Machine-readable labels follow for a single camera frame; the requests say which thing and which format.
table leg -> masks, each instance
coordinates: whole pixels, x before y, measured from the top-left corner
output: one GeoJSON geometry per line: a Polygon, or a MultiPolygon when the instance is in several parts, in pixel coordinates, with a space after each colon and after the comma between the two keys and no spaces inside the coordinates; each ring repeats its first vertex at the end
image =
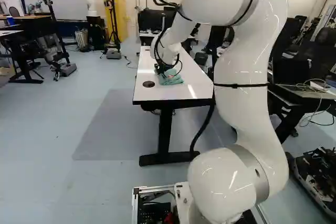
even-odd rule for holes
{"type": "Polygon", "coordinates": [[[140,166],[190,162],[200,154],[199,152],[169,152],[172,117],[173,109],[161,110],[157,153],[140,156],[140,166]]]}
{"type": "Polygon", "coordinates": [[[299,124],[305,113],[306,112],[301,107],[294,108],[288,113],[284,120],[281,120],[281,123],[275,130],[281,144],[286,141],[292,130],[295,129],[295,127],[299,124]]]}
{"type": "Polygon", "coordinates": [[[12,54],[14,55],[14,59],[16,60],[17,64],[20,67],[21,73],[16,74],[15,76],[11,77],[9,82],[12,83],[33,83],[33,84],[41,84],[43,83],[42,80],[35,80],[32,79],[30,76],[30,66],[27,63],[27,60],[23,56],[23,52],[19,43],[11,41],[8,42],[9,46],[12,49],[12,54]],[[17,79],[19,76],[24,75],[25,79],[17,79]]]}

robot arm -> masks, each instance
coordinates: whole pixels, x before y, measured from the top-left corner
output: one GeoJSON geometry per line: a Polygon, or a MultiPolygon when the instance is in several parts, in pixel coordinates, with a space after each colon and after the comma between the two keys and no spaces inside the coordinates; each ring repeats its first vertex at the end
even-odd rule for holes
{"type": "Polygon", "coordinates": [[[267,108],[271,49],[287,19],[287,0],[183,0],[171,29],[162,35],[161,58],[195,23],[235,26],[235,39],[214,69],[216,105],[237,131],[237,142],[198,156],[188,170],[194,204],[211,223],[229,223],[281,191],[288,164],[267,108]]]}

white table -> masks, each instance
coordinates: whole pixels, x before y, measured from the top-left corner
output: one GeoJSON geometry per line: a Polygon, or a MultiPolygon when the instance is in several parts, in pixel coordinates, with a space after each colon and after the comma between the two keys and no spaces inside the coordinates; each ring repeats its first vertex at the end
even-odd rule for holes
{"type": "Polygon", "coordinates": [[[199,152],[169,153],[172,114],[174,109],[210,105],[213,100],[214,85],[191,56],[181,48],[180,61],[183,68],[180,73],[183,84],[162,86],[154,71],[156,61],[151,58],[150,47],[141,47],[137,80],[135,81],[133,104],[141,105],[146,111],[161,110],[159,125],[159,147],[156,154],[140,157],[140,166],[189,162],[199,152]],[[155,84],[146,88],[144,82],[155,84]]]}

computer monitor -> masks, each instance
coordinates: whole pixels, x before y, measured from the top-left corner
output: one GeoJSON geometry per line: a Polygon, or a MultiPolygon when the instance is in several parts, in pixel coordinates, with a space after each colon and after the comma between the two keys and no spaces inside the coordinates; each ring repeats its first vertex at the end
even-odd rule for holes
{"type": "Polygon", "coordinates": [[[163,17],[165,18],[165,28],[172,26],[176,11],[174,10],[152,10],[144,9],[138,15],[139,30],[162,30],[163,17]]]}
{"type": "Polygon", "coordinates": [[[273,83],[296,85],[311,79],[307,60],[280,59],[273,62],[273,83]]]}

metal frame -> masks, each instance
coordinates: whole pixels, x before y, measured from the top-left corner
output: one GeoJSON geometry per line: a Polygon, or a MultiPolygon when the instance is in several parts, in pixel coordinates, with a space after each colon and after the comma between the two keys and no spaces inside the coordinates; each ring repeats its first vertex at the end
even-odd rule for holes
{"type": "MultiPolygon", "coordinates": [[[[134,187],[133,192],[132,192],[132,224],[138,224],[139,197],[141,195],[147,195],[147,194],[152,194],[152,193],[162,193],[165,191],[172,191],[174,194],[176,194],[175,185],[134,187]]],[[[251,211],[258,223],[260,223],[260,220],[261,220],[264,224],[271,224],[271,222],[267,219],[267,216],[264,213],[264,210],[261,205],[256,205],[255,208],[251,209],[251,211]]]]}
{"type": "Polygon", "coordinates": [[[164,191],[174,191],[174,185],[152,186],[152,187],[134,187],[132,194],[132,224],[138,224],[138,205],[140,195],[161,193],[164,191]]]}

